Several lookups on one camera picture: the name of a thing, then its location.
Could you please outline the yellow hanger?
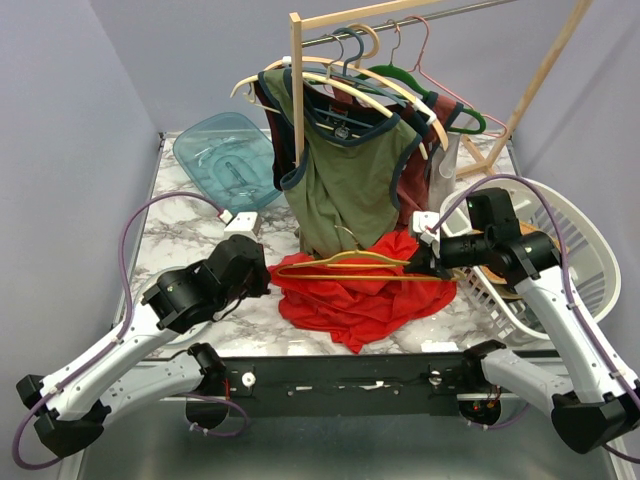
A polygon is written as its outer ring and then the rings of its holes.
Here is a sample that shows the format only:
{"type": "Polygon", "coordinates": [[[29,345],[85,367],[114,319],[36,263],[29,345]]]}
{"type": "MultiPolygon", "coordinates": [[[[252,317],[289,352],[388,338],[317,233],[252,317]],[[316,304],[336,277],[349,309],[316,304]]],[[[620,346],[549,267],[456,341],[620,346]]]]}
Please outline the yellow hanger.
{"type": "Polygon", "coordinates": [[[409,273],[409,258],[417,252],[417,243],[406,229],[384,234],[371,248],[345,250],[327,258],[310,260],[287,257],[270,268],[274,278],[304,281],[367,282],[454,282],[462,280],[460,270],[434,273],[409,273]]]}

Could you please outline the red tank top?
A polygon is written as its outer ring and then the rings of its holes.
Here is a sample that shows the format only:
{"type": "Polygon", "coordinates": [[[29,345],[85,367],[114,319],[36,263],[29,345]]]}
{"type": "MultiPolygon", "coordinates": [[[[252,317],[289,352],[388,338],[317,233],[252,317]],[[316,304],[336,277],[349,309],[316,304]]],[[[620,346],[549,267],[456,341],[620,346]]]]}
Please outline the red tank top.
{"type": "MultiPolygon", "coordinates": [[[[287,257],[312,260],[305,253],[287,257]]],[[[278,309],[284,319],[299,329],[326,332],[354,353],[439,312],[457,293],[453,282],[304,281],[270,275],[283,295],[278,309]]]]}

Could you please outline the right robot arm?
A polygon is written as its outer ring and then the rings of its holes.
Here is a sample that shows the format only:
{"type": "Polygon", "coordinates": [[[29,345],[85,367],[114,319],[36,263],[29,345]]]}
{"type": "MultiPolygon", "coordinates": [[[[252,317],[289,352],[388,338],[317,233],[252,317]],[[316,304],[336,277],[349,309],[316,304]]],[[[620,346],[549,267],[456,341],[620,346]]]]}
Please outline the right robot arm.
{"type": "Polygon", "coordinates": [[[638,428],[639,378],[612,349],[568,273],[566,248],[542,231],[523,233],[502,188],[463,196],[473,233],[444,237],[444,219],[416,211],[409,232],[418,249],[405,272],[451,279],[451,270],[486,266],[534,312],[568,372],[567,378],[519,357],[499,341],[465,351],[460,379],[469,390],[507,389],[547,414],[573,451],[585,454],[638,428]]]}

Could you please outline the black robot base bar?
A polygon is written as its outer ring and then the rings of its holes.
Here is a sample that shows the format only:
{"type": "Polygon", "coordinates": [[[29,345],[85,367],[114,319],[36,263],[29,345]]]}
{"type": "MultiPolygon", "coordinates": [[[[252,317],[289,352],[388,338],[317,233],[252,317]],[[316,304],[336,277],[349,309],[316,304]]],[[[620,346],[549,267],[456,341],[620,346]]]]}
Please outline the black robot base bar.
{"type": "Polygon", "coordinates": [[[207,368],[196,391],[252,419],[427,414],[495,429],[527,410],[506,387],[480,379],[460,352],[227,357],[207,368]]]}

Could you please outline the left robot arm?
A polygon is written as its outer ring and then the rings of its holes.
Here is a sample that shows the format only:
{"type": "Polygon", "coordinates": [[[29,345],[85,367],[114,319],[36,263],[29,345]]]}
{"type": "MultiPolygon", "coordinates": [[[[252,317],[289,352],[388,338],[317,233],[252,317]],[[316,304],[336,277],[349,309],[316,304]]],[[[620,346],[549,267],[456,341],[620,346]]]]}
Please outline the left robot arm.
{"type": "Polygon", "coordinates": [[[159,367],[134,368],[194,326],[213,321],[230,303],[268,294],[269,282],[263,246],[239,234],[221,241],[209,257],[159,275],[122,329],[60,370],[17,383],[41,443],[65,458],[91,445],[115,419],[155,400],[222,392],[226,367],[207,343],[194,343],[159,367]]]}

